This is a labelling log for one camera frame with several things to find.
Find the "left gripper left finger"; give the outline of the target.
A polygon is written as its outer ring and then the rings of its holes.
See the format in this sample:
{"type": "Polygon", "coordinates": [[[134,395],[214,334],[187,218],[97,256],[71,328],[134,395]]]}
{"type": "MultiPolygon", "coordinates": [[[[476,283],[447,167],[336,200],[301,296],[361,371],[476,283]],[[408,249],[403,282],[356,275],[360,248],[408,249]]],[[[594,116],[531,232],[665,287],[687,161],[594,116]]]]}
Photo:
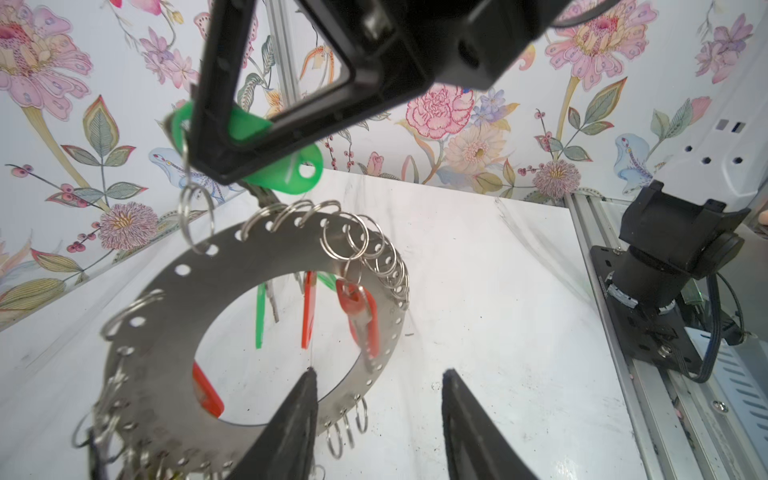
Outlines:
{"type": "Polygon", "coordinates": [[[227,479],[309,479],[318,410],[317,374],[308,368],[227,479]]]}

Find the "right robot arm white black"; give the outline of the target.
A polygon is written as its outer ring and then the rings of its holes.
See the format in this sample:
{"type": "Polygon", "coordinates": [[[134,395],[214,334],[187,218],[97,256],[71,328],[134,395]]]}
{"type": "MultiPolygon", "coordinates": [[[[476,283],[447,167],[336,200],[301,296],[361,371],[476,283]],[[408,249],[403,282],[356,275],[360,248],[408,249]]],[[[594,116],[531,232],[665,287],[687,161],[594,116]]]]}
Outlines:
{"type": "Polygon", "coordinates": [[[746,2],[686,33],[695,1],[304,1],[346,75],[269,120],[233,99],[256,5],[210,11],[188,134],[192,165],[222,183],[266,185],[295,151],[404,106],[432,176],[480,194],[557,201],[601,159],[614,113],[638,111],[655,143],[616,138],[626,194],[653,181],[694,203],[741,209],[767,169],[767,15],[746,2]]]}

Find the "green key tag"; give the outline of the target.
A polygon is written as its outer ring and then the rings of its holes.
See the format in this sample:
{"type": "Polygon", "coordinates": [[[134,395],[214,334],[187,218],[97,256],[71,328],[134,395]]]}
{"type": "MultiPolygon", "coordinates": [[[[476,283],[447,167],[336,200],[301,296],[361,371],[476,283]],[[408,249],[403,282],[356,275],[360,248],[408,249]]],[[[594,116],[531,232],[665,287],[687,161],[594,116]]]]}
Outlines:
{"type": "Polygon", "coordinates": [[[298,195],[322,176],[316,142],[330,131],[324,121],[320,116],[273,122],[236,104],[220,112],[190,100],[165,119],[164,128],[191,167],[216,182],[298,195]]]}

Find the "round metal key organizer disc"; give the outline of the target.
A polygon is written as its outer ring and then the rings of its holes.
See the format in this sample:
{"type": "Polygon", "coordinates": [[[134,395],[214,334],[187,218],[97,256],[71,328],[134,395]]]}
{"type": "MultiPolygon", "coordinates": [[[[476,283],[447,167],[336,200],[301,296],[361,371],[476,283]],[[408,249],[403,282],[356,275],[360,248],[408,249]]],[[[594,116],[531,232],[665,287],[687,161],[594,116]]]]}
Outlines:
{"type": "Polygon", "coordinates": [[[89,479],[227,479],[300,376],[317,374],[309,479],[413,479],[395,382],[408,306],[399,187],[355,176],[250,209],[171,264],[105,330],[103,389],[72,435],[89,479]],[[378,308],[379,355],[350,333],[336,280],[378,308]]]}

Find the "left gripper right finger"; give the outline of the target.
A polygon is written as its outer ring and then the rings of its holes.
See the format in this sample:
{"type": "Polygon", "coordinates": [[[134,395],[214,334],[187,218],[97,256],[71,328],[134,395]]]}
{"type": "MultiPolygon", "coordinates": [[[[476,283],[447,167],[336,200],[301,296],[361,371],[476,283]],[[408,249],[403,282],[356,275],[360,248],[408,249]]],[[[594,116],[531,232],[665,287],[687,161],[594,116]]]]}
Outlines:
{"type": "Polygon", "coordinates": [[[454,369],[443,374],[442,418],[450,480],[536,477],[454,369]]]}

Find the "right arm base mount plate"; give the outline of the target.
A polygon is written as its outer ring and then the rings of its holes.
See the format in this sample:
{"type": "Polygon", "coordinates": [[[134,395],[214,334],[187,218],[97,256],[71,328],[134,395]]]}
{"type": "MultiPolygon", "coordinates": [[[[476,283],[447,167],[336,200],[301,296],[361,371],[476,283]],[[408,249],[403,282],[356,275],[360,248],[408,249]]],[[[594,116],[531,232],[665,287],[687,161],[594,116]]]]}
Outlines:
{"type": "Polygon", "coordinates": [[[712,331],[711,303],[698,292],[679,293],[665,306],[643,304],[616,287],[627,253],[593,246],[590,258],[622,352],[691,379],[705,364],[712,331]]]}

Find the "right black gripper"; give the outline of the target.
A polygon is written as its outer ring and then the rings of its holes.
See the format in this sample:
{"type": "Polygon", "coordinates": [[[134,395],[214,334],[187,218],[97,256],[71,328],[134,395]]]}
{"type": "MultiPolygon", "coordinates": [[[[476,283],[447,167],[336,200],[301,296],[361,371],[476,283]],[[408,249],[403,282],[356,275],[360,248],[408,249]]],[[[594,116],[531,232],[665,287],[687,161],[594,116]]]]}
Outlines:
{"type": "MultiPolygon", "coordinates": [[[[565,1],[303,1],[300,11],[344,64],[342,76],[287,100],[270,120],[325,118],[327,135],[423,94],[486,89],[566,10],[565,1]]],[[[254,1],[216,1],[193,101],[235,104],[254,1]]]]}

